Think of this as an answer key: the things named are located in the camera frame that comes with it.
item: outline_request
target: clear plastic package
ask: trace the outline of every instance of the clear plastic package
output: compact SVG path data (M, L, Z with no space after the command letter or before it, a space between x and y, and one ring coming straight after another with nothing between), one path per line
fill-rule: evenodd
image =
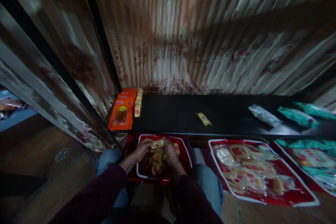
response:
M253 104L248 109L256 118L273 128L278 127L281 124L281 121L276 116L256 104Z

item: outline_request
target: maroon sleeve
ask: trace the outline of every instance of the maroon sleeve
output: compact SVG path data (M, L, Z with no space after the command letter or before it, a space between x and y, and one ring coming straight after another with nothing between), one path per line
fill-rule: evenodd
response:
M182 215L189 223L223 223L212 209L202 188L192 177L181 177L177 195Z
M119 165L110 164L106 171L77 193L49 223L101 223L113 208L126 183L126 172Z

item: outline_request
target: jeans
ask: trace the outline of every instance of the jeans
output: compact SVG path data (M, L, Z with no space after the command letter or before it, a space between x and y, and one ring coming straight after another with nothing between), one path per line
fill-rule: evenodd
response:
M120 154L116 149L106 150L99 158L96 173L97 176L102 174L111 163L118 163L120 161ZM221 217L221 205L224 201L224 193L221 182L214 174L214 172L204 164L194 165L190 174L199 186L203 189L206 198L211 203L212 208ZM128 205L128 196L126 187L124 187L117 197L111 213L104 219L102 224L112 224L114 218L118 218L122 215L130 214Z

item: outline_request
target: stacked packages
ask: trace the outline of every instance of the stacked packages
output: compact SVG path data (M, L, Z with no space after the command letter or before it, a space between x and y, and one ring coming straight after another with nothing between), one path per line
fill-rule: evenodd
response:
M295 187L295 178L273 163L281 158L268 145L231 144L212 146L220 170L233 192L277 197Z
M142 89L122 89L115 101L107 128L111 131L130 130L134 117L140 117Z

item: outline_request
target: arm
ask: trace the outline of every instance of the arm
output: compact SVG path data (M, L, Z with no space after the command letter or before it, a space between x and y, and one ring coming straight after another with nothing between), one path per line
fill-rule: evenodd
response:
M169 140L165 140L164 149L167 154L167 163L173 170L177 184L177 198L184 219L190 223L222 223L202 188L186 174L177 157L175 146Z
M126 186L133 166L150 152L151 140L144 140L135 151L119 164L110 164L100 176L77 193L49 223L100 223L111 212Z

